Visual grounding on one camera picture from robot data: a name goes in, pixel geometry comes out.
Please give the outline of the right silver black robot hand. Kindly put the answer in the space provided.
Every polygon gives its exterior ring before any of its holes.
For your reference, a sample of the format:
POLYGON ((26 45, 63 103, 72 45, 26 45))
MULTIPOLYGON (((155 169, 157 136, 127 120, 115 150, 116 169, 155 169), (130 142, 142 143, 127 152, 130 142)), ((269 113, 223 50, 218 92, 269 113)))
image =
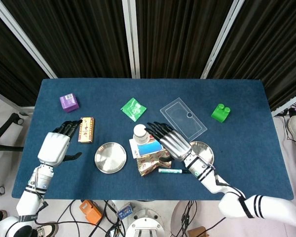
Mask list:
POLYGON ((166 123, 148 122, 145 128, 165 148, 171 157, 183 161, 192 152, 190 143, 173 127, 166 123))

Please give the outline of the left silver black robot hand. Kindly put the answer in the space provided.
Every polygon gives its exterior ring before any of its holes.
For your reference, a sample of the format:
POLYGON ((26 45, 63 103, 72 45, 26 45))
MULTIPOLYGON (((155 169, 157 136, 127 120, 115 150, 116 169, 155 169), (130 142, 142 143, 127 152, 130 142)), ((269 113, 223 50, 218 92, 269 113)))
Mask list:
POLYGON ((82 120, 65 121, 59 127, 46 135, 38 153, 40 163, 52 167, 59 166, 62 162, 78 159, 82 152, 67 155, 67 149, 82 120))

